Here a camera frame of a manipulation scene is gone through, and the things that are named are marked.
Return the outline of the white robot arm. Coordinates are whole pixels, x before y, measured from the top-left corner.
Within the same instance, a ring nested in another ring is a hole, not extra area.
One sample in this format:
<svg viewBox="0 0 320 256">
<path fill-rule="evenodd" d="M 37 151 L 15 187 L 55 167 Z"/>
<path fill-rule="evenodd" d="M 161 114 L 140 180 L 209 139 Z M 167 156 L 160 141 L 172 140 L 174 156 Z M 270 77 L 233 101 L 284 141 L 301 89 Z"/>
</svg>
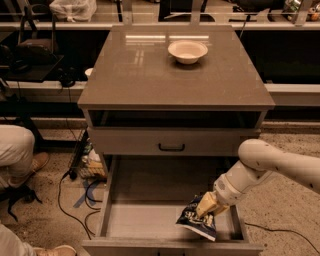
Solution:
<svg viewBox="0 0 320 256">
<path fill-rule="evenodd" d="M 237 204 L 253 187 L 279 173 L 313 192 L 320 193 L 320 159 L 282 151 L 259 139 L 248 139 L 238 148 L 239 160 L 214 182 L 196 208 L 199 218 L 215 215 Z"/>
</svg>

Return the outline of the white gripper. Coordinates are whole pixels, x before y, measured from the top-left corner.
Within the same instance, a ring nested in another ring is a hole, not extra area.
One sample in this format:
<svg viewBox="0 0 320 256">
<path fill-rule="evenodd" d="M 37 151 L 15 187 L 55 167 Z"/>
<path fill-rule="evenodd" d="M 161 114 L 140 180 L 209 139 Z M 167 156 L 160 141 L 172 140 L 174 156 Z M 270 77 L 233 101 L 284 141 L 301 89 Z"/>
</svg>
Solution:
<svg viewBox="0 0 320 256">
<path fill-rule="evenodd" d="M 206 192 L 196 207 L 196 214 L 202 218 L 213 211 L 215 216 L 237 204 L 254 186 L 267 178 L 266 171 L 257 171 L 237 161 L 226 173 L 214 182 L 215 192 Z"/>
</svg>

